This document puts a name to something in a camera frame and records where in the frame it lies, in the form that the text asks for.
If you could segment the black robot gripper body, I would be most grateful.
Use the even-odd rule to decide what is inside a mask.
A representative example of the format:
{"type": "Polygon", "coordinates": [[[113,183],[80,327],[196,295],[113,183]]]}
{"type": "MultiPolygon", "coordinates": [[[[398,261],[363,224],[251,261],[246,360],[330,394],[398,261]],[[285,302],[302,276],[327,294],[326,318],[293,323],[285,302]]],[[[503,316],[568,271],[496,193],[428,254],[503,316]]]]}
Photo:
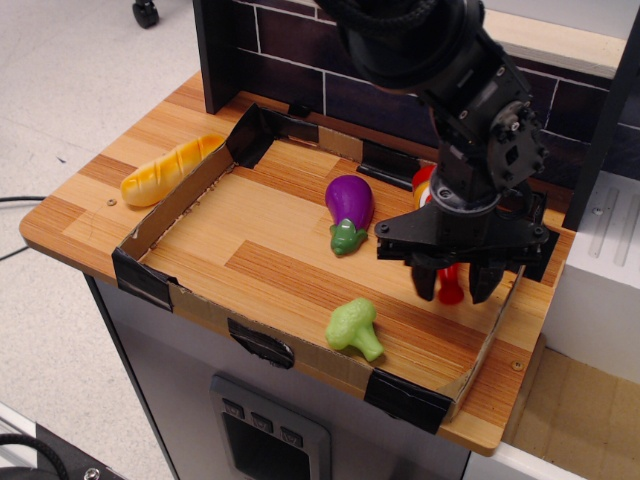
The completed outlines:
{"type": "Polygon", "coordinates": [[[538,265],[549,230],[529,214],[534,193],[528,184],[516,193],[523,197],[516,212],[499,209],[499,194],[466,203],[434,172],[424,205],[376,224],[377,258],[433,270],[452,263],[497,270],[538,265]]]}

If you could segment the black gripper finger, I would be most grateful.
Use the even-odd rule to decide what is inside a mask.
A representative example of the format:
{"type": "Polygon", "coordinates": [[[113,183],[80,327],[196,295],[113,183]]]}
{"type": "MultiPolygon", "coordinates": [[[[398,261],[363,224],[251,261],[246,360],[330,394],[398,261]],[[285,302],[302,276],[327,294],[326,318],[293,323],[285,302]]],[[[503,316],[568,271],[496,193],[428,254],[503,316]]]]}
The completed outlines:
{"type": "Polygon", "coordinates": [[[470,264],[469,292],[474,304],[480,304],[489,299],[501,283],[505,268],[504,262],[470,264]]]}
{"type": "Polygon", "coordinates": [[[438,278],[437,269],[431,264],[414,260],[411,265],[411,276],[417,295],[426,301],[432,301],[438,278]]]}

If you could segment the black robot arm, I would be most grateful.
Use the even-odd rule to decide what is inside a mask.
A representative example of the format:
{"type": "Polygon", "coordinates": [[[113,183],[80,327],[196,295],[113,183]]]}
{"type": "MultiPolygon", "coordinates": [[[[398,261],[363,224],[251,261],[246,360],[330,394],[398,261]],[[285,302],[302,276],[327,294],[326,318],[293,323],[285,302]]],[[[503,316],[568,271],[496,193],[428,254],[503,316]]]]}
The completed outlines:
{"type": "Polygon", "coordinates": [[[412,270],[431,300],[441,270],[465,263],[474,303],[510,268],[539,263],[548,229],[528,181],[547,149],[530,87],[486,32],[478,1],[325,1],[356,71],[379,89],[413,94],[439,138],[430,200],[379,222],[377,256],[412,270]]]}

